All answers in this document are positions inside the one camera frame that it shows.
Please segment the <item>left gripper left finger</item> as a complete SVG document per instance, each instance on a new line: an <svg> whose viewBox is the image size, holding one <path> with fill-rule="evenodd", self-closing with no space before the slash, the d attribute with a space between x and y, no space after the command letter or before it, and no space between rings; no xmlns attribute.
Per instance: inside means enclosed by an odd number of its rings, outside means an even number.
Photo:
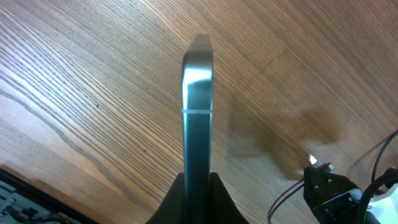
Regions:
<svg viewBox="0 0 398 224"><path fill-rule="evenodd" d="M158 209L146 223L183 224L186 222L184 173L179 173Z"/></svg>

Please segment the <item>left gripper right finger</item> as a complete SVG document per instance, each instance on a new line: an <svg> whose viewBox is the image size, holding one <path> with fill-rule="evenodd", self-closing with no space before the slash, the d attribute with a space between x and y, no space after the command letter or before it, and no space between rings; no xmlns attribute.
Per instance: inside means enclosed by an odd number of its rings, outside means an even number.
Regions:
<svg viewBox="0 0 398 224"><path fill-rule="evenodd" d="M210 174L208 223L248 224L216 172Z"/></svg>

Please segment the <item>teal Galaxy smartphone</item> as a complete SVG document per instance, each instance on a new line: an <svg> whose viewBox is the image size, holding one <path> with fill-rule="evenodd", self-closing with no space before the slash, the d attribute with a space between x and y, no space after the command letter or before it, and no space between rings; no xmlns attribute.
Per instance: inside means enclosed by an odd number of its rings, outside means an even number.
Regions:
<svg viewBox="0 0 398 224"><path fill-rule="evenodd" d="M181 89L188 222L205 223L213 118L213 52L206 34L195 36L183 57Z"/></svg>

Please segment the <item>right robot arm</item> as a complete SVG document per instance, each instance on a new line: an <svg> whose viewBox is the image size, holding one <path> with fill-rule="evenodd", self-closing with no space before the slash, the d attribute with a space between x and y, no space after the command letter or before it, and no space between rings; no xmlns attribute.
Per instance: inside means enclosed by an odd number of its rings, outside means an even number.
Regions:
<svg viewBox="0 0 398 224"><path fill-rule="evenodd" d="M330 167L304 170L303 197L319 223L397 224L397 169L361 190Z"/></svg>

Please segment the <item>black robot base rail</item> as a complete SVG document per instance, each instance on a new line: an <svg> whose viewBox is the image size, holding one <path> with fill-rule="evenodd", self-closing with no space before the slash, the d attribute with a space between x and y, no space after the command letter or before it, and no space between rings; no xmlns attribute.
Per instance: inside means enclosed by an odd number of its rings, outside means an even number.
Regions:
<svg viewBox="0 0 398 224"><path fill-rule="evenodd" d="M96 224L49 194L1 169L2 224Z"/></svg>

